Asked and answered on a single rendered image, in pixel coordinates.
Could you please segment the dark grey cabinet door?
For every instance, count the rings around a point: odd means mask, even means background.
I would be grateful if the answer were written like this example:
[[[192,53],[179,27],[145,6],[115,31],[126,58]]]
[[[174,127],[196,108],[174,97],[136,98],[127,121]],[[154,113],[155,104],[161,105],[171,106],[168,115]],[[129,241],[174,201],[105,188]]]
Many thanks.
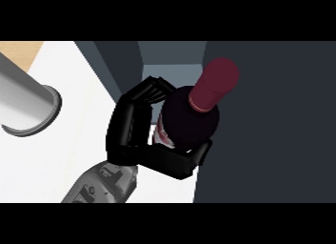
[[[210,42],[239,82],[199,168],[198,202],[336,202],[336,42]]]

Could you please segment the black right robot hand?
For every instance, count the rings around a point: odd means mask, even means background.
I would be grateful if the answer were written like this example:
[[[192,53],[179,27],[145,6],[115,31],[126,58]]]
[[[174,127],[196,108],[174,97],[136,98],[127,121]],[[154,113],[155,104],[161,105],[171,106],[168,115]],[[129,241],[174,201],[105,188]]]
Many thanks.
[[[164,78],[148,77],[121,95],[108,125],[107,151],[110,163],[140,165],[176,179],[185,179],[202,165],[213,141],[210,137],[186,152],[154,142],[163,105],[176,89]]]

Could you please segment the dark grey cabinet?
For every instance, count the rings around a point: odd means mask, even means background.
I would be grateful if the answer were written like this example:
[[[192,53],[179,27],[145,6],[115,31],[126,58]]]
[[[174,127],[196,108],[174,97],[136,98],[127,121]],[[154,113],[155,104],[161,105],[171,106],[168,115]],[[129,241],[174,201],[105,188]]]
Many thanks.
[[[148,77],[179,88],[196,84],[205,41],[76,41],[114,101]]]

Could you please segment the dark wine bottle red cap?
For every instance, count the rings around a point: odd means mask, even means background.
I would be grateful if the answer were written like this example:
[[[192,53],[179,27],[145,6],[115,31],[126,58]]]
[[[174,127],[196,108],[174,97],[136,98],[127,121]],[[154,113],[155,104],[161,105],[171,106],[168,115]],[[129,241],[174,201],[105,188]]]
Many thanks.
[[[220,122],[219,102],[238,78],[238,67],[226,57],[207,64],[195,86],[183,86],[168,95],[154,131],[155,143],[186,152],[210,139]]]

